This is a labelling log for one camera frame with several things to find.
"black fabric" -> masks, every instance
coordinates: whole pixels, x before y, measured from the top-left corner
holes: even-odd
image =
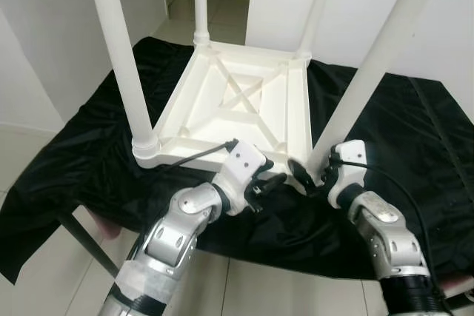
[[[148,111],[156,123],[192,47],[144,38],[134,48]],[[308,67],[313,143],[355,69],[311,61]],[[474,128],[435,81],[385,75],[348,139],[367,142],[371,164],[388,171],[415,197],[428,224],[438,274],[473,270]],[[23,263],[58,227],[56,216],[79,204],[140,231],[143,211],[162,215],[178,189],[213,174],[175,168],[163,175],[137,166],[130,129],[113,74],[31,162],[0,211],[0,272],[14,282]],[[368,172],[366,187],[406,216],[420,235],[405,197]],[[198,247],[222,255],[337,278],[373,278],[364,242],[323,198],[279,186],[262,199],[264,211],[245,210],[208,226]]]

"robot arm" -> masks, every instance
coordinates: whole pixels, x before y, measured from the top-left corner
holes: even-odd
[[[338,163],[366,164],[364,142],[335,146],[330,161],[324,185],[328,201],[347,214],[365,240],[390,315],[448,315],[435,296],[420,245],[404,216],[364,189],[365,168]]]
[[[256,184],[257,175],[272,166],[256,147],[238,142],[211,183],[179,190],[166,215],[125,261],[99,315],[162,315],[206,226],[247,206],[260,211],[256,195],[284,182],[281,174],[264,186]]]

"wall baseboard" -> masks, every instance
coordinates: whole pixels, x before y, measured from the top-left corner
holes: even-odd
[[[53,138],[59,131],[41,130],[34,127],[16,126],[0,122],[0,132],[19,133],[22,135],[33,135],[45,138]]]

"white tape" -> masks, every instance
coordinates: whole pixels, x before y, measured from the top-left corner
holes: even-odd
[[[169,303],[178,283],[137,260],[126,260],[115,282],[121,293],[131,300],[147,295],[165,304]]]

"tiled floor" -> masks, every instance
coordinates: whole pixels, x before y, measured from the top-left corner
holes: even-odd
[[[207,0],[207,20],[211,40],[245,43],[249,0]],[[194,0],[174,0],[169,19],[154,36],[177,44],[193,44]]]
[[[243,44],[248,0],[208,0],[211,39]],[[155,36],[192,44],[193,1],[175,0],[170,20]],[[0,128],[0,206],[4,192],[49,138]],[[121,264],[136,233],[123,230],[103,241],[84,208],[75,216]],[[112,278],[60,227],[21,271],[15,287],[0,275],[1,316],[97,315]],[[335,280],[260,266],[197,251],[166,310],[166,316],[310,316],[387,314],[378,283]],[[457,316],[473,316],[474,307]]]

